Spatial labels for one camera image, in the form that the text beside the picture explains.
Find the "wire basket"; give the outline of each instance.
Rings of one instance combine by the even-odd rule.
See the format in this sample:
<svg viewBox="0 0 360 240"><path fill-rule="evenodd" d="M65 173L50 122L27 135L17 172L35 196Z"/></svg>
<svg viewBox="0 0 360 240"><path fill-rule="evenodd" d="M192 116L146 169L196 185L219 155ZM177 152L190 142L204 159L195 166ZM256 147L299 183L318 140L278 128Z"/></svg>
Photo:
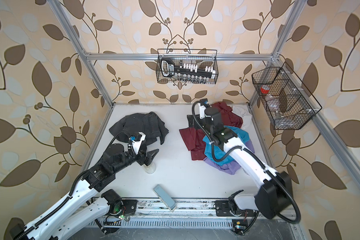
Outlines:
<svg viewBox="0 0 360 240"><path fill-rule="evenodd" d="M217 50L158 49L157 55L158 83L216 84L219 75Z"/></svg>
<svg viewBox="0 0 360 240"><path fill-rule="evenodd" d="M269 67L252 74L252 82L275 130L301 129L317 114L322 106L301 81L297 87L289 71L282 67ZM312 106L304 97L303 91L312 96L317 106Z"/></svg>

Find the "wallpaper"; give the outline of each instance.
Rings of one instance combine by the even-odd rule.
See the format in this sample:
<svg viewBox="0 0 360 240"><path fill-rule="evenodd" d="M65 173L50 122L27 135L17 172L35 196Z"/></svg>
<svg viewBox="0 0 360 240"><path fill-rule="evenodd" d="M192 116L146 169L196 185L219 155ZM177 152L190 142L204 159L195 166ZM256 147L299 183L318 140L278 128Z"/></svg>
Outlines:
<svg viewBox="0 0 360 240"><path fill-rule="evenodd" d="M258 106L254 117L276 169L292 179L306 235L312 240L360 239L360 190L314 123L298 131L275 131L262 103Z"/></svg>
<svg viewBox="0 0 360 240"><path fill-rule="evenodd" d="M271 53L292 0L61 0L91 53Z"/></svg>
<svg viewBox="0 0 360 240"><path fill-rule="evenodd" d="M67 193L108 110L94 88L45 1L0 0L0 239Z"/></svg>
<svg viewBox="0 0 360 240"><path fill-rule="evenodd" d="M360 0L308 1L281 59L360 161Z"/></svg>
<svg viewBox="0 0 360 240"><path fill-rule="evenodd" d="M216 84L159 81L154 61L97 61L95 68L115 103L186 104L201 98L213 103L247 103L254 87L251 74L264 68L261 61L218 61ZM93 89L93 97L98 91Z"/></svg>

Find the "clothing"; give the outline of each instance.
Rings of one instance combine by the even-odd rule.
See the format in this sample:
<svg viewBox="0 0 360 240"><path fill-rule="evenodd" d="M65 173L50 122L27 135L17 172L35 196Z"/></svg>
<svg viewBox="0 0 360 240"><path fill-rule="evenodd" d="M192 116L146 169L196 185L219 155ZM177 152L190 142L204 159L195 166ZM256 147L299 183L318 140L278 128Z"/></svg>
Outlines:
<svg viewBox="0 0 360 240"><path fill-rule="evenodd" d="M205 158L204 162L222 172L226 172L230 175L234 175L235 172L237 170L239 170L241 168L240 164L238 164L235 160L233 160L232 162L229 162L227 164L223 164L222 166L216 164L216 162L214 162L213 160L209 159L209 158Z"/></svg>
<svg viewBox="0 0 360 240"><path fill-rule="evenodd" d="M192 160L203 160L205 158L204 132L201 129L196 130L193 127L180 129L179 131L188 151L191 151Z"/></svg>
<svg viewBox="0 0 360 240"><path fill-rule="evenodd" d="M238 127L230 127L230 126L225 126L227 128L230 128L232 131L234 131L237 134L237 137L241 139L241 141L246 144L246 142L250 141L250 137L248 135L248 133L244 130L241 130ZM209 144L209 139L207 136L205 136L203 138L203 141L206 142L206 146L205 146L205 151L204 154L211 160L213 160L212 158L212 147ZM225 155L224 151L221 151L219 147L215 146L214 147L215 150L215 157L216 158L222 158ZM234 159L231 156L227 156L224 160L222 160L221 162L216 162L218 165L222 166L224 164L227 164L229 162L232 162Z"/></svg>
<svg viewBox="0 0 360 240"><path fill-rule="evenodd" d="M242 118L232 113L232 108L228 106L225 102L217 102L212 104L211 106L219 109L219 112L221 113L221 119L223 120L224 125L240 128L243 124Z"/></svg>
<svg viewBox="0 0 360 240"><path fill-rule="evenodd" d="M243 119L243 125L241 126L241 129L245 130L247 127L249 127L251 125L252 115L248 112L248 110L245 110L242 107L233 105L232 113L236 114L237 116L239 116Z"/></svg>
<svg viewBox="0 0 360 240"><path fill-rule="evenodd" d="M134 113L116 122L109 129L109 132L113 136L116 136L121 131L127 131L128 134L121 133L116 137L120 142L128 142L132 134L135 132L143 132L145 134L146 145L156 142L157 137L160 137L160 144L163 144L165 136L169 132L164 124L165 123L154 112L147 114Z"/></svg>

